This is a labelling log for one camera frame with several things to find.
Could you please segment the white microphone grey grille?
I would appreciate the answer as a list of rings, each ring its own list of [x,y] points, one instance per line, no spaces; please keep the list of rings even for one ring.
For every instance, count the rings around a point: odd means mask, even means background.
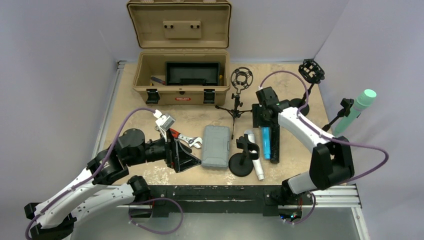
[[[251,129],[245,130],[244,134],[247,134],[248,140],[250,142],[252,142],[252,143],[256,142],[255,135],[254,135],[254,133]],[[262,164],[261,164],[259,157],[257,157],[256,159],[253,159],[252,163],[253,163],[253,168],[255,170],[255,173],[256,173],[258,180],[263,181],[265,179],[265,174],[264,174],[263,167],[262,167]]]

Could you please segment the black round-base clip stand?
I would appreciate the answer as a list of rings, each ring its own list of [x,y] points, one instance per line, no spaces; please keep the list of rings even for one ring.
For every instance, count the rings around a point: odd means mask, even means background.
[[[230,172],[237,177],[248,176],[253,168],[253,160],[259,159],[260,147],[254,140],[249,139],[249,134],[244,134],[236,140],[236,148],[242,152],[233,154],[228,162]]]

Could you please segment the black microphone silver grille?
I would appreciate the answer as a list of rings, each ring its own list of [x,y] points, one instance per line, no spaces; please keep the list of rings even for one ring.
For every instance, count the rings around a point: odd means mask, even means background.
[[[270,129],[270,162],[272,164],[280,162],[280,127],[278,125]]]

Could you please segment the black stand holding blue microphone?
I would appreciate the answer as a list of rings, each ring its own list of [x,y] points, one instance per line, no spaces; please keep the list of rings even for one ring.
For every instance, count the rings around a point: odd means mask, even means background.
[[[310,84],[307,89],[307,93],[310,95],[314,85],[318,85],[322,80],[325,79],[325,71],[321,66],[313,59],[304,59],[302,64],[298,67],[298,72],[303,79]],[[306,103],[306,95],[302,98],[293,98],[290,100],[290,106],[300,108]]]

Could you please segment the mint green microphone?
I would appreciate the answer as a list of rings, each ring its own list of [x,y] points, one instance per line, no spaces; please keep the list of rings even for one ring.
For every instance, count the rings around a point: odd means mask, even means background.
[[[365,89],[361,92],[349,108],[349,114],[347,116],[343,116],[332,131],[333,135],[337,137],[340,136],[353,123],[353,121],[358,118],[362,111],[374,103],[376,97],[377,93],[372,89]]]

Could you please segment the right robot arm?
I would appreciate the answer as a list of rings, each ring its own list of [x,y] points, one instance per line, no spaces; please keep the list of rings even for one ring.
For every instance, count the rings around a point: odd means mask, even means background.
[[[253,108],[254,127],[282,127],[311,153],[309,170],[284,180],[276,199],[292,204],[301,194],[326,190],[354,176],[352,151],[345,137],[334,137],[318,128],[290,101],[279,100],[271,87],[260,89],[255,95],[258,103]]]

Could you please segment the black tripod shock-mount stand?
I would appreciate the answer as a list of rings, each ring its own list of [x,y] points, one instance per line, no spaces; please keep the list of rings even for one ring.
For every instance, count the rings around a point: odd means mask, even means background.
[[[227,108],[223,108],[218,105],[215,105],[216,109],[227,111],[232,117],[231,139],[234,138],[236,119],[240,118],[241,115],[244,113],[252,112],[252,110],[240,110],[239,107],[243,106],[243,103],[241,102],[242,91],[247,90],[252,85],[253,80],[254,80],[254,76],[252,71],[249,68],[245,66],[236,68],[231,73],[231,76],[230,76],[230,83],[236,90],[236,92],[231,95],[231,99],[234,100],[233,109],[227,109]]]

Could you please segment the blue microphone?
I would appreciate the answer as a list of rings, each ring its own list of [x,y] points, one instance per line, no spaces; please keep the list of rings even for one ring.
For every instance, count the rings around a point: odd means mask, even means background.
[[[269,127],[261,127],[262,150],[265,160],[271,159],[271,131]]]

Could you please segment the black stand holding green microphone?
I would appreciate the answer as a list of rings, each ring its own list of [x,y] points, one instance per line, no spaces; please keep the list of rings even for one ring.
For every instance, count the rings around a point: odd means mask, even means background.
[[[336,117],[333,120],[331,120],[328,124],[324,125],[321,129],[327,132],[338,119],[342,117],[348,117],[351,112],[350,109],[353,106],[354,102],[355,100],[352,98],[343,98],[340,102],[342,109],[338,111]]]

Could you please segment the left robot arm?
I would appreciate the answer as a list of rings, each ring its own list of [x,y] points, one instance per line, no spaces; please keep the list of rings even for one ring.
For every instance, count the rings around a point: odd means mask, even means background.
[[[152,200],[147,181],[138,175],[112,191],[94,194],[128,176],[129,167],[161,160],[176,173],[201,164],[191,149],[173,138],[170,131],[160,139],[146,141],[142,130],[126,130],[89,161],[64,189],[44,202],[30,202],[24,207],[30,220],[26,239],[63,240],[77,225],[100,211],[133,202],[142,205]]]

